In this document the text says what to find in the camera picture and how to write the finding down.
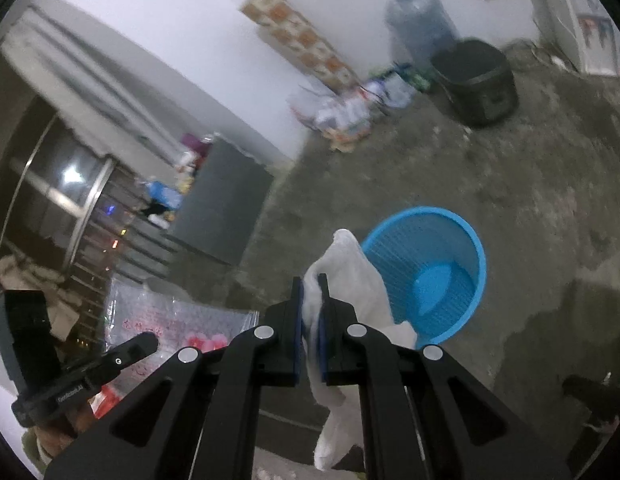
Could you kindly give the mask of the tall patterned cardboard box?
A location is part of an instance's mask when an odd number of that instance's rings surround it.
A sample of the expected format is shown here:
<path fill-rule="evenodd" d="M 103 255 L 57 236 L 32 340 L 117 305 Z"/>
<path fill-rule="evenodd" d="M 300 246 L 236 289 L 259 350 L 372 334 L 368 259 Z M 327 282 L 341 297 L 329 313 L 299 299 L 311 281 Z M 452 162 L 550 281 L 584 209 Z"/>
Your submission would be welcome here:
<path fill-rule="evenodd" d="M 333 91 L 359 82 L 354 70 L 313 24 L 287 0 L 246 0 L 240 12 L 288 61 Z"/>

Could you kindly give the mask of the white cloth glove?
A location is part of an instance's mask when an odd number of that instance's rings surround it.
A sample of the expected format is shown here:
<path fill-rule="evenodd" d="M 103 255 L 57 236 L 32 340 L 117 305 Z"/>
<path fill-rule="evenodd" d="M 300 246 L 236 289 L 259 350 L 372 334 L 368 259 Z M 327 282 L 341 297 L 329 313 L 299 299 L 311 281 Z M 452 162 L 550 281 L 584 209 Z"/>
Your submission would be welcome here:
<path fill-rule="evenodd" d="M 319 277 L 327 278 L 329 298 L 337 302 L 343 322 L 324 322 L 324 298 Z M 357 237 L 347 229 L 334 232 L 333 241 L 321 258 L 313 262 L 302 280 L 302 322 L 307 372 L 311 393 L 317 404 L 327 408 L 326 422 L 316 441 L 313 463 L 319 470 L 330 470 L 364 443 L 359 388 L 329 386 L 322 376 L 319 352 L 326 348 L 319 341 L 321 329 L 363 324 L 383 333 L 393 344 L 415 347 L 417 333 L 410 322 L 395 322 L 388 292 L 379 271 L 364 255 Z"/>

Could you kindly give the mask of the white water dispenser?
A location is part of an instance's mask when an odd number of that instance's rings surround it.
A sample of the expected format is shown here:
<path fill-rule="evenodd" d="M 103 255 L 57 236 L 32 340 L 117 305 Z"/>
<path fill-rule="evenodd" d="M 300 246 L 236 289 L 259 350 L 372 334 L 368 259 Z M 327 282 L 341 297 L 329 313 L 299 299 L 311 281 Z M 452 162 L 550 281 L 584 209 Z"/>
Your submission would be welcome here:
<path fill-rule="evenodd" d="M 600 0 L 545 0 L 556 43 L 578 73 L 620 77 L 620 31 Z"/>

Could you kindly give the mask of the blue mesh trash basket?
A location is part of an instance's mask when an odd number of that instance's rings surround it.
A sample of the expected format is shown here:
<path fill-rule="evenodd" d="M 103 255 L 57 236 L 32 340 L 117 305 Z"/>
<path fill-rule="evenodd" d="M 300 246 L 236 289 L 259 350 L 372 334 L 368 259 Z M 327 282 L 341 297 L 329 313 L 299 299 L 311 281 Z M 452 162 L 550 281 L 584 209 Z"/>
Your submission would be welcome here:
<path fill-rule="evenodd" d="M 484 246 L 450 210 L 403 210 L 376 226 L 362 249 L 383 279 L 393 319 L 417 333 L 416 348 L 442 344 L 462 330 L 484 296 Z"/>

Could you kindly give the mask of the pile of papers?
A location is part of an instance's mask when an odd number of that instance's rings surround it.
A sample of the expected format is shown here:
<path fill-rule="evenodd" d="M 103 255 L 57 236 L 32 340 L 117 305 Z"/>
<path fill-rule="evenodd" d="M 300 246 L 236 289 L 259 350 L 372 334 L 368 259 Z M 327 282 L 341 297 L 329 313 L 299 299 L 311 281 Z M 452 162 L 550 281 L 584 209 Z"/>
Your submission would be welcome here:
<path fill-rule="evenodd" d="M 418 92 L 421 88 L 398 70 L 340 92 L 308 76 L 287 102 L 297 121 L 327 140 L 333 152 L 351 153 L 372 132 L 376 120 L 408 107 Z"/>

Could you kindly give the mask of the beige hanging jacket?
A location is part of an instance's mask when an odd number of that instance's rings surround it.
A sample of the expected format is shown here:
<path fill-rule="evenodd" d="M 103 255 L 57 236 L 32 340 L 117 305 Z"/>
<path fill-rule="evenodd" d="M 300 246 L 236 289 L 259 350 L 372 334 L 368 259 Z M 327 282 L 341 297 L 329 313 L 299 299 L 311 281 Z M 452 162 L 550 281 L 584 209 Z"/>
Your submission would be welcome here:
<path fill-rule="evenodd" d="M 64 277 L 57 271 L 39 266 L 29 258 L 15 255 L 0 259 L 0 286 L 3 289 L 40 290 L 46 300 L 50 333 L 66 341 L 80 318 L 82 299 L 67 289 Z"/>

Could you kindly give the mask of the metal balcony railing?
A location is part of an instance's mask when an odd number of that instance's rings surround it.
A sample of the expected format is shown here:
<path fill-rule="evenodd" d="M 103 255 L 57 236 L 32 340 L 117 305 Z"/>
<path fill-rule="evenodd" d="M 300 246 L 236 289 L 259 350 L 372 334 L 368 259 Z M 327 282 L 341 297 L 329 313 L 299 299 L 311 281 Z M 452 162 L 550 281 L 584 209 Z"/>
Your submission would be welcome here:
<path fill-rule="evenodd" d="M 68 288 L 81 300 L 75 325 L 81 349 L 102 344 L 104 305 L 112 280 L 142 285 L 147 278 L 168 276 L 179 248 L 142 214 L 148 206 L 135 174 L 106 159 L 87 194 L 63 263 Z"/>

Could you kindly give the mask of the blue detergent bottle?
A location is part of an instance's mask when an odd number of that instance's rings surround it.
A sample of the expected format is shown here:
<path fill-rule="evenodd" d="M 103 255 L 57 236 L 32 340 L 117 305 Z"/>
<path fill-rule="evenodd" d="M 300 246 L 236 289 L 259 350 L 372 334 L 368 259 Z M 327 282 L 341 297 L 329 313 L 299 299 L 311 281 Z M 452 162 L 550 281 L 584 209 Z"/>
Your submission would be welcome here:
<path fill-rule="evenodd" d="M 145 183 L 145 188 L 150 200 L 154 200 L 165 208 L 177 210 L 183 203 L 183 195 L 157 180 L 151 180 Z"/>

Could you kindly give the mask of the grey curtain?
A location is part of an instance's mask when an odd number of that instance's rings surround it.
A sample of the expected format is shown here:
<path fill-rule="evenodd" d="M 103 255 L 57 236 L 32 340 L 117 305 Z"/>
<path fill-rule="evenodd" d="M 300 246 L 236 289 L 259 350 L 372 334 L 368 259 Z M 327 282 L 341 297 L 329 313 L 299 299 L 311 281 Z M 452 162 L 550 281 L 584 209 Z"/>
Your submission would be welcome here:
<path fill-rule="evenodd" d="M 60 25 L 26 9 L 0 42 L 11 67 L 96 155 L 171 180 L 183 148 L 148 107 Z"/>

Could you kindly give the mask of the black rice cooker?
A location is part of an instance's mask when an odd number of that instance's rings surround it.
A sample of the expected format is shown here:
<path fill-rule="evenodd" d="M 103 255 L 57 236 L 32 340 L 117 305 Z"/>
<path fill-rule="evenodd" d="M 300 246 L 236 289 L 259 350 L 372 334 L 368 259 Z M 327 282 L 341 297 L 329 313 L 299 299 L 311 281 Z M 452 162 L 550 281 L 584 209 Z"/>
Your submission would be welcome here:
<path fill-rule="evenodd" d="M 435 54 L 430 64 L 453 110 L 467 126 L 500 122 L 519 104 L 508 58 L 485 41 L 459 40 Z"/>

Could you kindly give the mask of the dark grey cabinet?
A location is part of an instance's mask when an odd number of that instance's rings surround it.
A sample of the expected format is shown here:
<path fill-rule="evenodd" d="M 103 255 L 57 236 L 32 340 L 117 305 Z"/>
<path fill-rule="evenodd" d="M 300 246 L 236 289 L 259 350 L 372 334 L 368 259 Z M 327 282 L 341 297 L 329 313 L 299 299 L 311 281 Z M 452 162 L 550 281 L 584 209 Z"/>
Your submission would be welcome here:
<path fill-rule="evenodd" d="M 237 266 L 273 180 L 267 168 L 218 136 L 167 237 L 193 252 Z"/>

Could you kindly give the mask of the large blue water jug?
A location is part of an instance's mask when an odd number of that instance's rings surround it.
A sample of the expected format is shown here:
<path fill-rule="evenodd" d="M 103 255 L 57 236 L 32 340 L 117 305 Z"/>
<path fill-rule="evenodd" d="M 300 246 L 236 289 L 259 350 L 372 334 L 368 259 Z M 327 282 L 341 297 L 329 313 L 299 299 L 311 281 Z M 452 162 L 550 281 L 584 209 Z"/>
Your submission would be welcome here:
<path fill-rule="evenodd" d="M 422 73 L 431 69 L 431 59 L 452 48 L 459 33 L 441 0 L 391 0 L 385 11 L 391 34 L 410 54 Z"/>

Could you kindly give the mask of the clear printed plastic bag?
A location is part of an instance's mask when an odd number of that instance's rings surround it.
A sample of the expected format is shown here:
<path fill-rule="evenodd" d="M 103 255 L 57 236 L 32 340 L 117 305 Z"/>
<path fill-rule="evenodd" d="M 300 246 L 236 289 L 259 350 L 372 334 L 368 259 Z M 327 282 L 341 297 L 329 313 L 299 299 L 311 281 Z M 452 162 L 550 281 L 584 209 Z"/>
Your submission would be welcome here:
<path fill-rule="evenodd" d="M 219 350 L 258 324 L 259 314 L 255 311 L 196 304 L 115 278 L 104 300 L 104 348 L 110 350 L 140 333 L 151 332 L 158 338 L 158 349 L 102 387 L 92 401 L 95 415 L 101 418 L 107 414 L 180 348 Z"/>

